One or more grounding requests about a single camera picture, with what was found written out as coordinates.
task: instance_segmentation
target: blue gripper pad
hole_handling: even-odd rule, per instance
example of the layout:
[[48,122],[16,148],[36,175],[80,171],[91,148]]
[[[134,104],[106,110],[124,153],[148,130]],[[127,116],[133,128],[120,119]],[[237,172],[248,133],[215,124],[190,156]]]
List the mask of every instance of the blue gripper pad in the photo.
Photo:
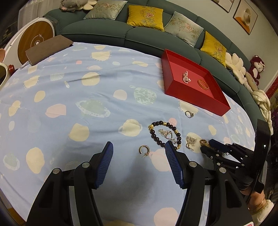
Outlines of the blue gripper pad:
[[183,188],[184,186],[183,169],[176,157],[177,151],[174,149],[174,145],[170,142],[171,141],[167,141],[167,143],[165,144],[166,157],[170,164],[176,184],[178,184],[180,188]]
[[95,187],[98,188],[102,185],[104,178],[106,176],[108,167],[110,165],[111,159],[113,156],[113,144],[111,142],[107,142],[106,146],[104,147],[101,153],[100,163],[96,170],[96,180],[95,180]]

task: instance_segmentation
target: sofa armrest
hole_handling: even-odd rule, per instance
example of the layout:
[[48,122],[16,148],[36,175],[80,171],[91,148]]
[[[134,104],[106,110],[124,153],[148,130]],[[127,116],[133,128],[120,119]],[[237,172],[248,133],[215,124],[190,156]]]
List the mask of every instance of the sofa armrest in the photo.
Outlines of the sofa armrest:
[[62,29],[69,24],[83,20],[88,12],[83,10],[76,10],[75,12],[65,12],[60,9],[53,9],[45,14],[43,17],[50,20],[55,29],[55,35],[59,35]]

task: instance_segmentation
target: amber bead bracelet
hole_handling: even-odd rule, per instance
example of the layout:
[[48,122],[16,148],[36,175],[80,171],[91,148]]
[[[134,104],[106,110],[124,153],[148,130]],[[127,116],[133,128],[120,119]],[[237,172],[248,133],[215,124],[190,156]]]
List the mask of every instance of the amber bead bracelet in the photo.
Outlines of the amber bead bracelet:
[[156,136],[155,131],[154,131],[154,127],[155,126],[159,126],[159,125],[163,125],[163,126],[167,126],[169,127],[169,129],[172,129],[174,131],[174,133],[177,136],[177,147],[175,147],[175,149],[179,149],[181,147],[181,143],[182,143],[182,138],[180,136],[180,133],[178,132],[177,128],[173,125],[171,125],[168,122],[164,122],[164,121],[157,121],[157,122],[153,122],[152,124],[149,125],[149,131],[151,134],[151,137],[154,139],[155,142],[157,142],[158,145],[160,145],[161,147],[165,147],[165,143],[163,143],[161,140],[159,140],[159,138]]

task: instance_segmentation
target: red monkey plush toy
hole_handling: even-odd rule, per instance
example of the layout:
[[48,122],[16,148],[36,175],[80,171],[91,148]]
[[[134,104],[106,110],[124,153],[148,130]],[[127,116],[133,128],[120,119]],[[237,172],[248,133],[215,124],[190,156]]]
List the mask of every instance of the red monkey plush toy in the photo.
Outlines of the red monkey plush toy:
[[255,55],[252,60],[250,60],[250,62],[251,67],[248,72],[251,74],[256,84],[259,85],[258,79],[260,79],[260,72],[264,71],[265,69],[265,64],[257,55]]

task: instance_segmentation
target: wall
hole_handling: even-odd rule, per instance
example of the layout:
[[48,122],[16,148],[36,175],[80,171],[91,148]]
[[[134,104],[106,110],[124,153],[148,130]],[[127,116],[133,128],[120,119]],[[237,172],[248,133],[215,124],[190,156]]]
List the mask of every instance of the wall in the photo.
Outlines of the wall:
[[259,89],[270,86],[278,70],[278,36],[263,13],[250,1],[247,3],[258,14],[250,35],[233,18],[240,0],[235,0],[229,13],[212,0],[168,0],[204,18],[223,32],[248,59],[258,55],[266,68],[261,73]]

